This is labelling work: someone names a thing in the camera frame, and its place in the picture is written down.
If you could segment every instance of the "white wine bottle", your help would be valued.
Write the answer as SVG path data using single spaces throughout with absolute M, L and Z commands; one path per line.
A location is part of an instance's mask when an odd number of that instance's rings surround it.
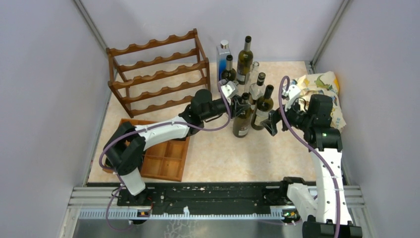
M 251 51 L 251 37 L 245 37 L 244 49 L 239 52 L 236 77 L 240 85 L 245 85 L 245 76 L 250 71 L 254 55 Z
M 249 101 L 249 93 L 242 94 L 242 101 L 244 103 L 248 103 Z M 250 122 L 251 122 L 251 108 L 241 112 L 239 116 L 235 117 L 233 120 L 233 134 L 236 137 L 242 138 L 248 134 Z
M 265 92 L 264 80 L 265 73 L 261 72 L 258 74 L 257 82 L 251 84 L 250 86 L 250 104 L 252 112 L 254 112 L 255 104 L 257 103 L 258 98 L 260 98 Z
M 273 99 L 271 99 L 273 90 L 273 85 L 267 85 L 264 95 L 257 100 L 256 108 L 251 120 L 251 126 L 255 130 L 264 129 L 264 126 L 261 125 L 261 122 L 268 119 L 268 113 L 271 111 L 271 109 L 273 109 L 274 102 Z

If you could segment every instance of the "patterned towel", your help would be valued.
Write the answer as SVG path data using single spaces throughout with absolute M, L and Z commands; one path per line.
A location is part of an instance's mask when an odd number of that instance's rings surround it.
M 326 73 L 307 74 L 298 79 L 294 79 L 290 84 L 295 84 L 301 89 L 301 97 L 304 98 L 307 103 L 311 98 L 312 94 L 324 94 L 332 98 L 332 122 L 331 127 L 337 128 L 340 131 L 346 125 L 341 112 L 340 102 L 338 100 L 338 92 L 340 87 L 338 80 L 332 71 Z M 305 106 L 303 100 L 299 100 L 301 106 Z

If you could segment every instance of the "gray wall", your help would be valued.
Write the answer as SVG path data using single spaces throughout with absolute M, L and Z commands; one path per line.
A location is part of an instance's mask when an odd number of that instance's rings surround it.
M 333 70 L 344 162 L 378 238 L 418 237 L 420 1 L 354 1 L 316 67 Z
M 0 3 L 0 237 L 57 237 L 104 113 L 107 62 L 70 0 Z
M 111 48 L 164 40 L 197 28 L 204 51 L 215 61 L 215 47 L 226 39 L 234 60 L 253 37 L 256 60 L 312 60 L 340 6 L 339 0 L 82 0 Z M 120 63 L 153 60 L 194 48 L 192 41 L 177 43 L 141 55 L 119 57 Z M 185 59 L 194 61 L 195 57 Z

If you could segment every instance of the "floor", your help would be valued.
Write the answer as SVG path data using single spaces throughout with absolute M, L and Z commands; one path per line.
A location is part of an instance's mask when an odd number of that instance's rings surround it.
M 139 70 L 127 72 L 128 79 L 136 75 L 152 75 L 157 70 L 171 71 L 180 64 L 166 63 L 149 66 Z M 215 63 L 210 63 L 210 72 L 216 72 Z M 303 61 L 291 62 L 260 62 L 260 71 L 266 73 L 265 84 L 272 84 L 274 108 L 278 108 L 278 87 L 280 79 L 289 75 L 291 79 L 307 74 Z M 213 98 L 220 97 L 216 88 L 215 73 L 211 73 Z M 130 96 L 134 97 L 143 91 L 155 92 L 163 86 L 176 87 L 182 81 L 196 82 L 200 73 L 190 72 L 155 82 L 137 85 L 130 88 Z M 160 105 L 167 100 L 180 100 L 187 95 L 194 95 L 199 86 L 176 93 L 162 95 L 141 102 L 134 103 L 133 109 L 143 109 L 150 104 Z M 178 105 L 163 110 L 142 114 L 134 119 L 162 121 L 171 119 L 182 112 L 187 104 Z M 99 138 L 97 151 L 92 163 L 88 182 L 118 182 L 115 175 L 105 173 L 98 164 L 98 159 L 104 145 L 117 129 L 122 118 L 129 118 L 123 107 L 112 95 Z M 225 124 L 227 116 L 206 123 L 206 128 L 215 128 Z M 232 134 L 232 124 L 216 132 L 199 132 L 192 136 L 188 148 L 187 159 L 182 181 L 278 181 L 285 176 L 303 177 L 305 180 L 315 180 L 308 150 L 301 145 L 290 132 L 279 132 L 272 137 L 265 130 L 250 129 L 244 138 L 236 138 Z M 145 181 L 164 181 L 145 178 Z

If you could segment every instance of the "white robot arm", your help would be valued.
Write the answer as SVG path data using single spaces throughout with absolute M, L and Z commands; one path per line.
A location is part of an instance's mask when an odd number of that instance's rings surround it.
M 242 104 L 241 98 L 236 95 L 237 88 L 234 82 L 227 82 L 220 89 L 228 103 L 231 117 L 249 108 L 249 105 Z M 146 187 L 138 170 L 142 163 L 143 151 L 168 140 L 194 135 L 204 128 L 204 122 L 218 118 L 227 113 L 227 110 L 222 98 L 212 100 L 211 92 L 201 89 L 197 91 L 185 111 L 170 120 L 148 125 L 133 126 L 129 122 L 120 125 L 105 148 L 127 133 L 138 133 L 116 142 L 105 154 L 130 193 L 133 196 L 137 195 Z
M 304 140 L 318 152 L 328 164 L 314 153 L 310 152 L 316 173 L 317 200 L 310 195 L 308 186 L 301 183 L 303 179 L 290 182 L 287 187 L 287 197 L 296 206 L 302 220 L 303 237 L 333 237 L 337 215 L 340 223 L 340 237 L 362 237 L 360 227 L 352 224 L 352 218 L 346 205 L 344 187 L 341 175 L 342 143 L 341 134 L 331 128 L 332 99 L 325 95 L 312 95 L 308 110 L 300 110 L 298 98 L 301 90 L 297 85 L 283 88 L 282 97 L 288 99 L 282 105 L 286 118 L 291 126 L 304 132 Z M 272 136 L 277 134 L 276 124 L 282 120 L 279 110 L 271 111 L 269 118 L 262 122 Z M 282 131 L 288 130 L 283 121 Z M 336 191 L 339 191 L 340 204 L 337 204 Z

